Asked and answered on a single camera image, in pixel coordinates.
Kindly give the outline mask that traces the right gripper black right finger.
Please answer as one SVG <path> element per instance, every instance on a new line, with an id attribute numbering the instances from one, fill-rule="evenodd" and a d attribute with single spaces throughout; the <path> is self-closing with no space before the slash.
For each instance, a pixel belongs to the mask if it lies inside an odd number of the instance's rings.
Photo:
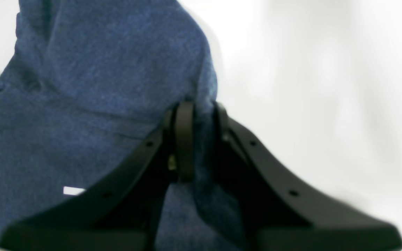
<path id="1" fill-rule="evenodd" d="M 239 202 L 249 251 L 400 251 L 393 224 L 315 189 L 215 106 L 214 178 Z"/>

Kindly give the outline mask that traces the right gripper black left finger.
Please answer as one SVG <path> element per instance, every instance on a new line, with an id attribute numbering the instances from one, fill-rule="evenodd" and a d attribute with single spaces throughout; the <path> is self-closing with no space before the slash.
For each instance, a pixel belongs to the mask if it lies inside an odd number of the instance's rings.
<path id="1" fill-rule="evenodd" d="M 181 102 L 106 177 L 80 195 L 11 224 L 8 251 L 152 251 L 169 184 L 194 180 L 194 104 Z"/>

